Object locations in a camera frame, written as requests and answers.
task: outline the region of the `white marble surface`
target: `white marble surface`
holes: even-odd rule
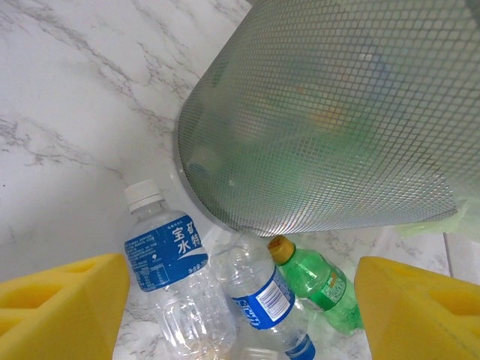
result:
[[[461,234],[445,234],[451,276],[480,285],[480,242]]]
[[[6,0],[1,7],[0,281],[114,251],[123,190],[152,178],[210,248],[228,236],[183,191],[172,162],[182,102],[250,5],[242,0]],[[352,278],[361,256],[447,274],[443,238],[390,228],[294,235]],[[132,285],[116,360],[165,359]],[[365,334],[326,324],[318,359],[368,359]]]

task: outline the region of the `green bottle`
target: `green bottle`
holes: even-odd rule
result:
[[[343,334],[363,329],[352,281],[315,250],[297,249],[288,238],[277,236],[268,244],[293,292],[322,311],[328,323]]]

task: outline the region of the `blue bottle label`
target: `blue bottle label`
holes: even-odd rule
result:
[[[314,343],[310,340],[310,336],[305,334],[301,343],[285,352],[285,354],[292,360],[313,360],[315,359],[315,352]]]
[[[277,267],[270,279],[253,295],[232,298],[255,329],[270,329],[293,309],[295,294]]]
[[[188,215],[126,241],[125,253],[146,292],[186,278],[209,261]]]

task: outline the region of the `metal mesh waste bin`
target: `metal mesh waste bin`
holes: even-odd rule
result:
[[[261,236],[435,221],[480,207],[479,114],[478,1],[260,0],[186,100],[178,156]]]

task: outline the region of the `yellow sponge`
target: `yellow sponge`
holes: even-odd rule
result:
[[[111,359],[129,289],[121,254],[0,283],[0,359]]]
[[[355,292],[373,360],[480,359],[480,286],[368,256]]]

